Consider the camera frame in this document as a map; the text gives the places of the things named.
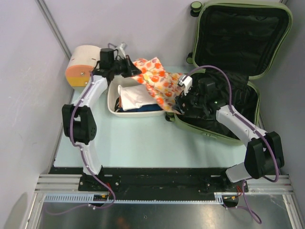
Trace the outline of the plain white garment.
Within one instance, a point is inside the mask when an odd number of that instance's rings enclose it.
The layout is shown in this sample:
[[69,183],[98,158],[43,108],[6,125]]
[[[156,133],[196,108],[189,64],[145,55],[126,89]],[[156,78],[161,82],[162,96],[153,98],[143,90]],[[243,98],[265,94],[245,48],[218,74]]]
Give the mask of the plain white garment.
[[117,90],[124,111],[141,108],[144,105],[157,104],[156,100],[150,96],[146,86],[143,84],[130,87],[118,85]]

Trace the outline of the white rectangular plastic basin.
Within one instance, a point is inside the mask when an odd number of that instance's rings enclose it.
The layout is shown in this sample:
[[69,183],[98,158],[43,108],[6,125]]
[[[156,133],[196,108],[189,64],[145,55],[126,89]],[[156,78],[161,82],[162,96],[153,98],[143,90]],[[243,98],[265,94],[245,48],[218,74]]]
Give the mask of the white rectangular plastic basin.
[[107,95],[107,107],[108,110],[115,116],[121,118],[136,118],[136,117],[152,117],[163,115],[165,111],[148,111],[148,112],[116,112],[115,105],[116,101],[119,98],[118,86],[122,87],[131,87],[140,85],[137,81],[130,78],[117,78],[114,79],[108,88]]

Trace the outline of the white orange patterned cloth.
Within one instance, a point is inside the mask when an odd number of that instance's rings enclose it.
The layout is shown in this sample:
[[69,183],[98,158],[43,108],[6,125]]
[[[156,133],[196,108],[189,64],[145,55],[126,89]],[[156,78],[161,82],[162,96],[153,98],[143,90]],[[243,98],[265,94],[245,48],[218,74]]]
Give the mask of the white orange patterned cloth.
[[175,97],[179,96],[183,88],[178,85],[181,73],[167,72],[157,57],[151,60],[139,58],[133,64],[141,70],[141,74],[132,78],[145,85],[149,95],[166,112],[180,114],[174,110]]

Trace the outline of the navy blue garment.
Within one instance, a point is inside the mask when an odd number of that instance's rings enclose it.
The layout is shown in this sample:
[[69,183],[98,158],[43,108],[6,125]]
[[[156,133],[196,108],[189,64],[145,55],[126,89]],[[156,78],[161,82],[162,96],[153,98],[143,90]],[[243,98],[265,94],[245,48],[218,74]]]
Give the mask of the navy blue garment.
[[154,112],[154,111],[162,111],[162,108],[158,104],[148,104],[144,105],[140,108],[134,108],[130,110],[124,111],[122,108],[119,108],[117,112],[120,113],[134,113],[134,112]]

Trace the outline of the cream drawer box orange fronts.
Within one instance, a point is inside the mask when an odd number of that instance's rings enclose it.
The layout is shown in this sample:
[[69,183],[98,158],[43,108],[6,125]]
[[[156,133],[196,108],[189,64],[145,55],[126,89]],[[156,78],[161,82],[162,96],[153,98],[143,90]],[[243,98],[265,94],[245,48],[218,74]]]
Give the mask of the cream drawer box orange fronts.
[[81,45],[74,49],[65,71],[67,82],[72,88],[86,87],[90,72],[100,60],[100,47]]

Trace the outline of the green hard-shell suitcase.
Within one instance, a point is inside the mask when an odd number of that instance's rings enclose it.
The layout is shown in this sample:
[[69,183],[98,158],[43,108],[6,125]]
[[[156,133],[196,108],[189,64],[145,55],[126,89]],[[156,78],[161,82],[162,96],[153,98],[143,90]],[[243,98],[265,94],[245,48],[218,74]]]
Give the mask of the green hard-shell suitcase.
[[253,80],[270,70],[291,29],[292,13],[279,2],[210,0],[192,5],[191,15],[197,18],[197,26],[187,60],[194,66],[189,93],[203,97],[210,115],[185,117],[167,112],[165,118],[189,131],[240,145],[238,137],[215,117],[217,108],[229,104],[224,75],[231,84],[232,105],[256,125],[260,92]]

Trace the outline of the black white striped garment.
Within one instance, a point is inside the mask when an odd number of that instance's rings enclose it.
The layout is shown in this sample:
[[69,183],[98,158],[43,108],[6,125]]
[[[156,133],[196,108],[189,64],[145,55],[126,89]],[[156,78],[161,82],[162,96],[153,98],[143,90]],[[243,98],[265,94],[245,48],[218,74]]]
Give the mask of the black white striped garment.
[[122,108],[121,105],[121,97],[118,97],[116,102],[115,102],[115,106],[114,106],[114,112],[120,112]]

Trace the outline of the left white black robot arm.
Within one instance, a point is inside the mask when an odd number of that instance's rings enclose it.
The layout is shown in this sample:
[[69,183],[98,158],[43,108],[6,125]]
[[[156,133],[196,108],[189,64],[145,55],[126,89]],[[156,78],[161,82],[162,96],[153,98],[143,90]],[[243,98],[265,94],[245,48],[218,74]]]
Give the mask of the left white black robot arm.
[[99,110],[99,98],[115,76],[124,78],[141,74],[125,53],[126,45],[109,44],[107,48],[81,45],[70,58],[65,77],[70,86],[81,91],[79,97],[62,109],[63,130],[74,147],[79,147],[83,158],[83,172],[92,175],[89,186],[99,191],[105,186],[100,176],[101,163],[95,149],[97,125],[93,112]]

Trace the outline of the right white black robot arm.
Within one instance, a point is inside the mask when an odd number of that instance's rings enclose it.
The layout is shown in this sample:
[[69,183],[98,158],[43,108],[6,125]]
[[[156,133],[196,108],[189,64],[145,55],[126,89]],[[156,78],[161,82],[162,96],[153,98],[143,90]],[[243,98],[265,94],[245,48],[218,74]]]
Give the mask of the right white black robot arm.
[[275,183],[279,179],[280,161],[279,156],[275,156],[275,147],[271,147],[271,141],[266,139],[271,134],[245,119],[232,106],[231,84],[228,77],[224,77],[228,83],[229,104],[218,108],[215,117],[243,142],[247,151],[243,163],[225,171],[226,176],[220,179],[220,187],[224,191],[232,191],[238,181],[261,177]]

